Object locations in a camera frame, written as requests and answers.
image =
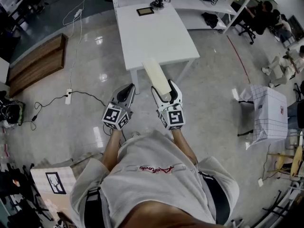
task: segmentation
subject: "wooden stool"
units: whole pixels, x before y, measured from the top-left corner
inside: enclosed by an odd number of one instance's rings
[[[271,156],[277,156],[279,157],[278,161],[277,161],[277,170],[274,171],[267,171],[267,172],[281,172],[281,171],[289,171],[290,170],[290,177],[294,177],[301,165],[301,161],[302,161],[302,155],[303,155],[303,150],[302,150],[302,146],[299,146],[296,149],[296,152],[294,155],[285,155],[285,152],[282,152],[282,154],[268,154]],[[291,168],[283,168],[285,159],[289,158],[289,159],[293,159],[293,163],[291,165]]]

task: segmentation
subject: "black strap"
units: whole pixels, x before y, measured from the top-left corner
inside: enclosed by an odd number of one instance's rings
[[[216,211],[215,222],[217,224],[224,225],[230,215],[230,205],[227,196],[214,177],[204,174],[201,171],[199,171],[199,174],[202,175],[204,181],[207,183],[213,198]]]
[[[99,190],[100,187],[87,192],[85,202],[85,228],[105,228]]]

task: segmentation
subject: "white table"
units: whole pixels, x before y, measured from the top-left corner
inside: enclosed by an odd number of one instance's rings
[[[187,61],[179,75],[178,83],[191,64],[200,55],[179,15],[172,5],[154,14],[139,16],[137,9],[149,7],[137,4],[117,8],[117,21],[123,47],[126,70],[131,71],[132,81],[139,94],[137,70],[143,69],[143,61],[151,57],[160,64]]]
[[[244,89],[240,101],[251,101],[255,106],[253,142],[276,142],[287,137],[288,117],[285,95],[261,85]]]

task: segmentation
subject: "floor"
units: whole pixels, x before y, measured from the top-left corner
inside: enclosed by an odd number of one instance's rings
[[[67,13],[83,0],[58,0],[45,5],[40,14],[30,14],[27,17],[28,26],[24,25],[25,31],[21,32],[21,39],[17,44],[10,62],[18,59],[26,50],[38,43],[46,36],[56,32],[63,25],[63,19]],[[113,3],[105,0],[85,0],[85,10],[82,18],[113,9]],[[73,21],[76,9],[66,19],[65,23]]]
[[[286,190],[290,181],[273,177],[261,188],[258,186],[269,144],[261,143],[246,150],[246,138],[237,137],[237,133],[244,129],[239,127],[241,107],[233,98],[231,89],[236,88],[241,93],[249,80],[252,84],[266,86],[269,78],[261,72],[261,67],[267,66],[274,56],[285,50],[268,31],[257,36],[255,43],[250,45],[246,36],[238,36],[237,29],[231,29],[227,34],[214,30],[189,31],[200,58],[179,85],[186,118],[182,132],[198,160],[215,156],[237,180],[240,196],[231,218],[243,218],[246,224],[252,225],[264,214],[262,208],[270,206],[278,190]],[[72,26],[64,27],[60,32],[70,35]],[[80,24],[77,22],[67,43],[64,69],[40,80],[18,96],[27,104],[25,120],[30,120],[37,112],[34,109],[36,101],[46,105],[66,93],[71,71],[73,90],[88,92],[105,102],[116,88],[131,82],[130,73],[124,68],[113,10],[83,19],[83,39],[72,68],[79,34]],[[102,37],[99,41],[102,43],[96,43],[97,37]],[[164,66],[163,70],[174,80],[182,67],[182,64],[170,65]],[[106,81],[102,74],[107,74]],[[300,81],[301,75],[287,85],[275,88],[286,95],[289,105],[295,101],[294,82]],[[139,71],[139,83],[141,93],[135,97],[133,117],[124,128],[126,137],[129,138],[133,131],[144,133],[152,129],[166,133],[155,113],[151,84],[144,70]],[[100,102],[87,95],[74,94],[71,105],[66,105],[64,99],[55,100],[42,109],[35,121],[35,131],[31,131],[29,123],[24,123],[9,133],[9,150],[18,166],[29,166],[44,158],[50,163],[63,162],[85,152],[100,151],[109,138],[103,132],[103,110]],[[284,141],[278,142],[270,146],[270,151],[280,152],[284,147]],[[272,169],[275,161],[268,158],[265,169]]]

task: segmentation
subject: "small device on table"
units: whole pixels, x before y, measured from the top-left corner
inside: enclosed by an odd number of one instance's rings
[[[142,9],[137,9],[136,10],[139,16],[142,15],[147,15],[147,14],[153,14],[154,11],[151,7],[147,7],[147,8],[142,8]]]

